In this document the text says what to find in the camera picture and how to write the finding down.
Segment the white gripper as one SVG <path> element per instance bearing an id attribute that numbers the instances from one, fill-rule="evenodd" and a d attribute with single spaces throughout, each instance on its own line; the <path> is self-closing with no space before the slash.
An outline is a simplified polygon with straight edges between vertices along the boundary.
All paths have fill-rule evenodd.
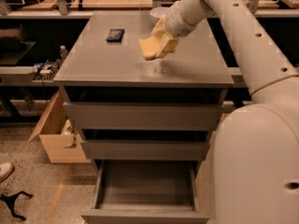
<path id="1" fill-rule="evenodd" d="M 161 17 L 151 31 L 152 37 L 161 37 L 155 57 L 163 58 L 173 52 L 178 45 L 176 37 L 186 37 L 196 28 L 195 18 L 193 5 L 183 1 L 175 2 L 167 10 L 165 17 Z M 167 31 L 174 37 L 166 35 Z"/>

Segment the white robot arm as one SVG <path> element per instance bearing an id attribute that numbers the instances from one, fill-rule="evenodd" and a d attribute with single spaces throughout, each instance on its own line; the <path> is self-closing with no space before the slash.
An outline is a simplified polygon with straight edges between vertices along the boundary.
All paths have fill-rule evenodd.
<path id="1" fill-rule="evenodd" d="M 209 14 L 220 19 L 252 100 L 216 133 L 216 224 L 299 224 L 297 71 L 242 0 L 182 0 L 173 9 L 173 35 Z"/>

